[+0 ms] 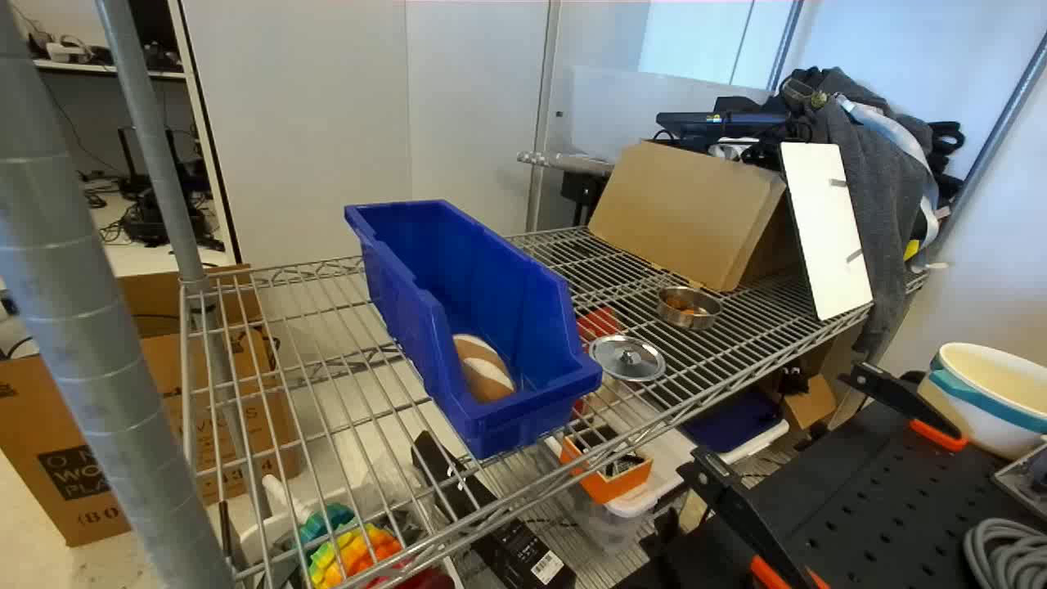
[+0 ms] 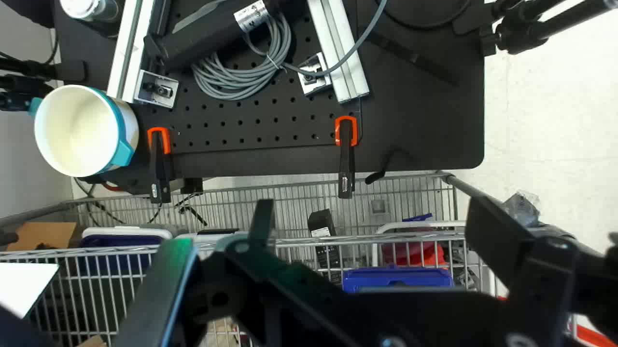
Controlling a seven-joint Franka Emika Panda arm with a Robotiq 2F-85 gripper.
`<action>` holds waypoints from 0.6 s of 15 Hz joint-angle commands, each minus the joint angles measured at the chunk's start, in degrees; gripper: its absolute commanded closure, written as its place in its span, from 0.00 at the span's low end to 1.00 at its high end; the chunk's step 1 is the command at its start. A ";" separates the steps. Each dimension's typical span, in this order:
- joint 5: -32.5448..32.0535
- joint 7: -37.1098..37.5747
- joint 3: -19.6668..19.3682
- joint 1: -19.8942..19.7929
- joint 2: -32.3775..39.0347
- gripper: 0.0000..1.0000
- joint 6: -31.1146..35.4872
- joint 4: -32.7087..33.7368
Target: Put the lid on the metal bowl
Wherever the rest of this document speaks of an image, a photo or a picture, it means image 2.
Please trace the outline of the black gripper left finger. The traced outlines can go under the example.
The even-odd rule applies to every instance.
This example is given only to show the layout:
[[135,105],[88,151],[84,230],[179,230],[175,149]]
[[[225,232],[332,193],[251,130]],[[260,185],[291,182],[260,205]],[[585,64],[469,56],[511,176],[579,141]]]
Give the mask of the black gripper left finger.
[[196,261],[189,239],[171,239],[158,247],[113,347],[187,347],[181,301]]

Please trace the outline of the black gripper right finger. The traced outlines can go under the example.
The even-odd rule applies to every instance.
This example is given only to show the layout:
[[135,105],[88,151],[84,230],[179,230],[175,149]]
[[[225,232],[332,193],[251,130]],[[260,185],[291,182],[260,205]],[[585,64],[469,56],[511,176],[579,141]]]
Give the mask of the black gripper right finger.
[[594,326],[618,320],[616,251],[596,253],[560,228],[521,224],[490,197],[471,197],[467,245],[523,309],[583,315]]

